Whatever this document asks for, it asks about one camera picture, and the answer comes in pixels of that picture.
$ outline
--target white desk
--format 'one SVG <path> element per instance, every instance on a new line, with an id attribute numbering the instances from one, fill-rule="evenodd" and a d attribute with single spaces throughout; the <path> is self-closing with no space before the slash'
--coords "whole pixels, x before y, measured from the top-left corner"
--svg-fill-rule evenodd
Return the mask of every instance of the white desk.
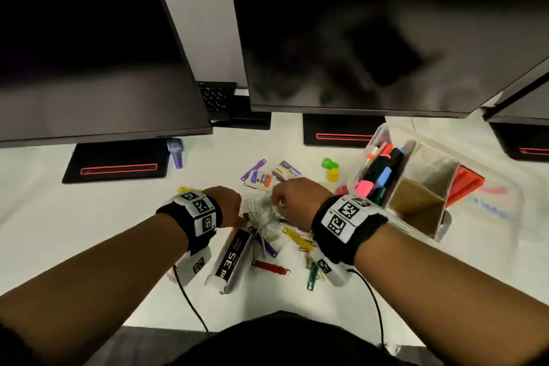
<path id="1" fill-rule="evenodd" d="M 388 121 L 415 126 L 418 132 L 521 182 L 526 190 L 525 220 L 529 226 L 523 229 L 512 275 L 500 279 L 549 302 L 549 235 L 543 221 L 549 166 L 511 161 L 478 115 L 467 120 Z M 185 168 L 175 170 L 170 163 L 166 179 L 80 185 L 61 184 L 72 145 L 0 150 L 0 294 L 149 217 L 179 186 L 224 185 L 245 198 L 256 192 L 245 187 L 240 177 L 262 158 L 273 164 L 287 160 L 305 176 L 323 182 L 325 170 L 320 163 L 324 157 L 338 162 L 341 177 L 345 177 L 345 169 L 362 154 L 358 149 L 303 146 L 301 116 L 286 113 L 273 113 L 270 131 L 215 128 L 212 136 L 184 138 L 184 144 Z M 227 234 L 228 230 L 222 230 L 211 241 L 213 259 Z M 476 265 L 482 265 L 481 255 L 472 257 L 479 261 Z M 379 341 L 377 313 L 362 282 L 353 278 L 343 288 L 317 282 L 313 292 L 307 291 L 304 256 L 291 243 L 277 261 L 292 270 L 291 276 L 253 268 L 229 295 L 219 295 L 204 286 L 211 263 L 187 286 L 187 292 L 212 331 L 286 309 L 340 325 L 366 340 Z M 421 343 L 384 301 L 380 304 L 385 339 L 390 344 Z M 166 278 L 127 325 L 202 329 L 178 287 Z"/>

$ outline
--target human arm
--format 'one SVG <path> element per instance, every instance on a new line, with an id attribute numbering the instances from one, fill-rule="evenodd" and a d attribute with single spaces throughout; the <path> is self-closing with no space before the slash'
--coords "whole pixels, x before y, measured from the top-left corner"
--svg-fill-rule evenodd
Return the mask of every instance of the human arm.
<path id="1" fill-rule="evenodd" d="M 236 225 L 240 196 L 203 191 L 221 207 L 221 227 Z M 188 237 L 156 214 L 0 296 L 0 324 L 45 364 L 82 364 L 127 320 L 184 255 Z"/>
<path id="2" fill-rule="evenodd" d="M 284 184 L 273 202 L 283 200 L 282 215 L 310 230 L 310 215 L 332 194 L 309 180 Z M 353 260 L 412 331 L 456 364 L 527 364 L 549 347 L 549 307 L 390 224 Z"/>

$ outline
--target black cable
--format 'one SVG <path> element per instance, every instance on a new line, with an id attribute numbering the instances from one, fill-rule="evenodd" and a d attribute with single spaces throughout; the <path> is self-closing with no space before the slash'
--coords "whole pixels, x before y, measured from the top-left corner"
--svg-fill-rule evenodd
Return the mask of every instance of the black cable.
<path id="1" fill-rule="evenodd" d="M 352 273 L 356 274 L 360 279 L 362 279 L 364 281 L 364 283 L 366 284 L 366 286 L 368 287 L 368 290 L 372 294 L 372 298 L 374 299 L 374 302 L 375 302 L 375 307 L 377 308 L 377 311 L 378 311 L 379 329 L 381 331 L 381 348 L 385 349 L 385 336 L 383 334 L 383 321 L 381 320 L 381 311 L 379 310 L 379 305 L 377 303 L 377 299 L 375 298 L 374 291 L 372 290 L 372 287 L 370 286 L 368 281 L 366 279 L 364 279 L 364 277 L 359 272 L 355 271 L 354 269 L 347 269 L 347 272 L 352 272 Z"/>
<path id="2" fill-rule="evenodd" d="M 189 300 L 189 297 L 187 296 L 187 294 L 185 293 L 185 290 L 183 289 L 183 286 L 181 285 L 181 281 L 179 280 L 179 275 L 177 275 L 177 267 L 174 265 L 174 275 L 175 275 L 175 279 L 177 280 L 177 285 L 179 285 L 179 289 L 181 290 L 181 292 L 183 293 L 183 296 L 185 297 L 185 299 L 187 300 L 187 302 L 189 303 L 189 307 L 191 308 L 191 310 L 193 310 L 193 313 L 196 314 L 196 316 L 198 317 L 198 319 L 200 320 L 200 322 L 202 323 L 202 325 L 204 326 L 204 330 L 206 330 L 206 333 L 209 333 L 210 330 L 208 330 L 208 327 L 206 327 L 206 323 L 204 322 L 204 320 L 202 320 L 202 317 L 200 316 L 200 314 L 198 313 L 198 311 L 196 311 L 196 309 L 193 307 L 193 305 L 190 303 L 190 300 Z"/>

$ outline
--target yellow cap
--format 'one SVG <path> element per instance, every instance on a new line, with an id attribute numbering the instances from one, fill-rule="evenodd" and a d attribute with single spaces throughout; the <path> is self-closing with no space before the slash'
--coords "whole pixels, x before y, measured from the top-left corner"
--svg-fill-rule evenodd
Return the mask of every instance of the yellow cap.
<path id="1" fill-rule="evenodd" d="M 332 168 L 328 172 L 326 172 L 326 178 L 328 178 L 328 181 L 335 182 L 339 179 L 339 168 Z"/>

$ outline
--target black monitor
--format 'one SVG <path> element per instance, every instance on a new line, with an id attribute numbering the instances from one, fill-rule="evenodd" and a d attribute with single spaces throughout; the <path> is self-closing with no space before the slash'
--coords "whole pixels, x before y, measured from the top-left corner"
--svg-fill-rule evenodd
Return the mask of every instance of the black monitor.
<path id="1" fill-rule="evenodd" d="M 0 147 L 211 133 L 164 0 L 0 4 Z"/>
<path id="2" fill-rule="evenodd" d="M 465 117 L 549 56 L 549 0 L 234 5 L 257 111 Z"/>

